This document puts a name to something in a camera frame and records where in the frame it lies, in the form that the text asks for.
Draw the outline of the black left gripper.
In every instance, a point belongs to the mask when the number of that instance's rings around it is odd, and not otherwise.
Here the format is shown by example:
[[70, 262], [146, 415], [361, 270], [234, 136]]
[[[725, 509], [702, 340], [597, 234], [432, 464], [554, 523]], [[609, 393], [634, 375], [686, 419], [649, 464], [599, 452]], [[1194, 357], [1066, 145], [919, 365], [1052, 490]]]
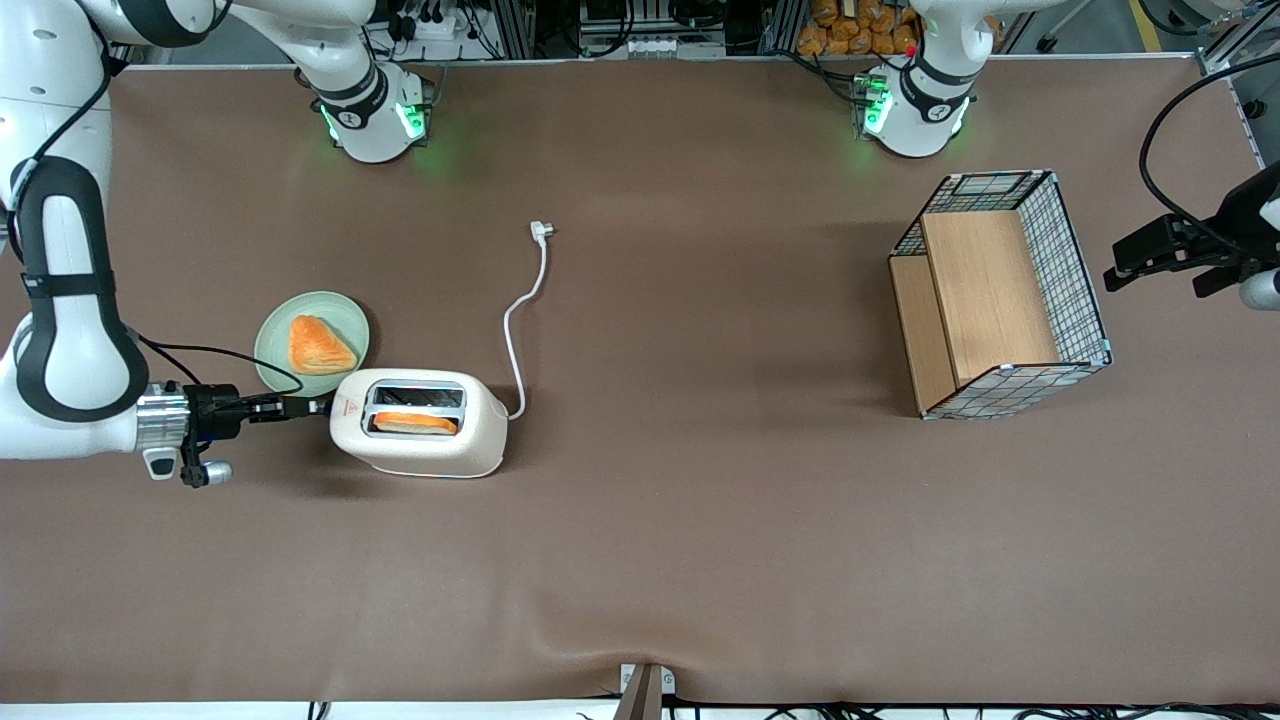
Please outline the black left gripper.
[[[1213, 214], [1213, 229], [1242, 249], [1242, 256], [1263, 269], [1277, 268], [1279, 164], [1258, 170], [1228, 191]], [[1107, 292], [1165, 272], [1207, 266], [1219, 259], [1219, 242], [1180, 217], [1166, 214], [1133, 231], [1111, 246], [1114, 266], [1103, 274]], [[1192, 287], [1207, 299], [1239, 284], [1244, 266], [1212, 266], [1199, 273]]]

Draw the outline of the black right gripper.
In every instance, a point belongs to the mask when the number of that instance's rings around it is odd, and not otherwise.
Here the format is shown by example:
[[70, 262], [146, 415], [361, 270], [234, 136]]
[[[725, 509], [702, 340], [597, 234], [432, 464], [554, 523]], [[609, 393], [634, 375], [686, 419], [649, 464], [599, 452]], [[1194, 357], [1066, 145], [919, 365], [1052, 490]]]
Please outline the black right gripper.
[[312, 416], [329, 418], [332, 395], [300, 397], [264, 395], [246, 401], [233, 384], [187, 384], [183, 387], [188, 420], [183, 439], [183, 462], [200, 462], [200, 455], [219, 439], [233, 439], [241, 423], [289, 421]]

